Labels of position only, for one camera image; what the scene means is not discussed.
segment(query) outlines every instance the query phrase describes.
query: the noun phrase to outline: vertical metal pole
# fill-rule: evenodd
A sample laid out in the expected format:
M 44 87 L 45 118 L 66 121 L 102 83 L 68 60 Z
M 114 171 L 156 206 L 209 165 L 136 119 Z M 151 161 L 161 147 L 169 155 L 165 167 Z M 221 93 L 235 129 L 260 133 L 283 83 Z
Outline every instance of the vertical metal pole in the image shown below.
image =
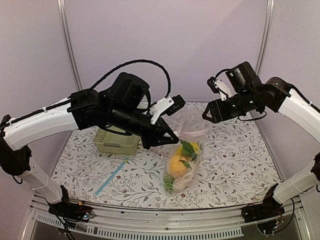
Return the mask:
M 271 29 L 271 23 L 272 23 L 272 17 L 274 14 L 274 7 L 275 7 L 275 0 L 268 0 L 267 8 L 266 8 L 266 15 L 265 15 L 265 22 L 264 22 L 264 28 L 263 28 L 263 35 L 262 35 L 262 41 L 260 45 L 259 55 L 258 59 L 255 65 L 255 73 L 259 76 L 261 73 L 262 65 L 264 62 L 270 29 Z
M 60 16 L 61 29 L 62 29 L 62 33 L 63 33 L 66 52 L 68 54 L 68 58 L 69 58 L 69 62 L 70 62 L 73 80 L 74 80 L 76 89 L 78 91 L 80 91 L 83 89 L 83 86 L 82 86 L 82 83 L 81 83 L 81 80 L 79 77 L 76 59 L 75 59 L 74 51 L 72 48 L 70 32 L 69 32 L 69 28 L 68 28 L 65 0 L 57 0 L 57 4 L 58 4 L 59 16 Z

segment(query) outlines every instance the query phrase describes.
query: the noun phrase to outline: clear plastic wrap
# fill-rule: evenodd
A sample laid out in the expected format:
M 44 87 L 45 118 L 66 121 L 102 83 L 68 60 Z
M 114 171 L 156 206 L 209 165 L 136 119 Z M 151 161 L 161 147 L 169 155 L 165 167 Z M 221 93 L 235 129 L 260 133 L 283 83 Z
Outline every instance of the clear plastic wrap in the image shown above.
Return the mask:
M 202 119 L 200 111 L 189 110 L 181 115 L 177 132 L 180 142 L 162 148 L 161 152 L 167 156 L 163 185 L 169 195 L 182 191 L 197 173 L 202 161 L 208 125 Z

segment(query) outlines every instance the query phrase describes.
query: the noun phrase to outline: white wall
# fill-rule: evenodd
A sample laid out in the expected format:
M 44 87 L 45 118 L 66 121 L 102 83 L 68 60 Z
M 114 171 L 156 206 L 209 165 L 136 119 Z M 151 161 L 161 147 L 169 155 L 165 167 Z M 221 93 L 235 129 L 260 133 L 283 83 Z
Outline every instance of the white wall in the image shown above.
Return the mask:
M 19 117 L 76 91 L 56 1 L 0 1 L 0 118 Z M 66 139 L 61 133 L 30 144 L 51 173 Z M 17 240 L 33 191 L 0 169 L 0 239 Z
M 320 106 L 320 1 L 275 1 L 270 38 L 260 78 L 278 76 L 292 83 Z M 257 121 L 267 138 L 279 168 L 287 179 L 305 167 L 320 151 L 304 130 L 280 114 L 268 111 Z M 319 239 L 319 193 L 311 189 L 301 196 L 314 239 Z
M 68 0 L 65 4 L 84 88 L 111 68 L 143 58 L 163 64 L 172 78 L 171 96 L 181 94 L 188 101 L 217 98 L 206 82 L 221 69 L 243 61 L 256 63 L 267 9 L 266 1 L 256 0 Z M 165 95 L 165 76 L 155 66 L 142 63 L 122 70 L 147 81 L 154 100 Z M 119 73 L 97 89 L 110 86 Z

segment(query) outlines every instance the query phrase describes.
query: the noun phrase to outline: transparent plastic bag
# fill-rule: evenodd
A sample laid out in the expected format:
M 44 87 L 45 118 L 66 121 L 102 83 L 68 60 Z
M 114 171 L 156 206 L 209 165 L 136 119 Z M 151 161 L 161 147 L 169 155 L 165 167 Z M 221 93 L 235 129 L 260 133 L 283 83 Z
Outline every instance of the transparent plastic bag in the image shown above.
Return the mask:
M 208 125 L 201 112 L 189 110 L 182 114 L 178 137 L 180 142 L 166 149 L 167 160 L 163 174 L 164 190 L 169 194 L 181 192 L 192 181 L 202 161 Z
M 205 136 L 208 132 L 208 123 L 202 118 L 200 110 L 180 110 L 172 116 L 164 116 L 163 119 L 179 138 L 181 136 L 187 139 L 192 136 Z M 151 147 L 150 150 L 168 157 L 172 148 L 174 145 L 168 144 Z

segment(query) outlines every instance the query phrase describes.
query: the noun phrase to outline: floral pattern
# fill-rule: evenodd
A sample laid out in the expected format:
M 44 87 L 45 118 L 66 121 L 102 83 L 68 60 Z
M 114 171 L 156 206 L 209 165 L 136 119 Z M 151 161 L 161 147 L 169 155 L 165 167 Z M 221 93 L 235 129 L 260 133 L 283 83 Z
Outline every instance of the floral pattern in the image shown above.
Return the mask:
M 206 103 L 187 103 L 204 110 Z M 135 156 L 100 153 L 93 144 L 96 127 L 74 131 L 52 175 L 73 199 L 136 208 L 218 208 L 259 202 L 280 181 L 255 122 L 238 119 L 209 124 L 203 160 L 182 192 L 168 196 L 163 186 L 166 158 L 143 149 Z M 98 188 L 127 163 L 99 195 Z

